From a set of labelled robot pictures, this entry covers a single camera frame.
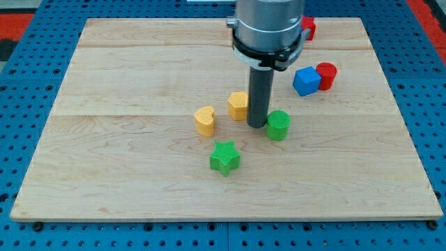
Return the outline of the red block behind arm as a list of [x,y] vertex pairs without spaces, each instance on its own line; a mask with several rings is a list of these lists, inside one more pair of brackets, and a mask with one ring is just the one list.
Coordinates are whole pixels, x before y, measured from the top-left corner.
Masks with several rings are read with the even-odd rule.
[[307,40],[313,40],[315,31],[316,31],[316,27],[317,27],[317,25],[315,23],[315,18],[303,16],[301,27],[303,30],[309,29],[309,35],[307,37]]

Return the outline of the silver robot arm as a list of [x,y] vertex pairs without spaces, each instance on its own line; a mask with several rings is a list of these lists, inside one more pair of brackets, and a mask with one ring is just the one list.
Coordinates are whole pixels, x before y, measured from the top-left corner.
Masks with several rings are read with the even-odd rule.
[[303,49],[305,0],[240,0],[226,19],[235,55],[256,70],[284,71]]

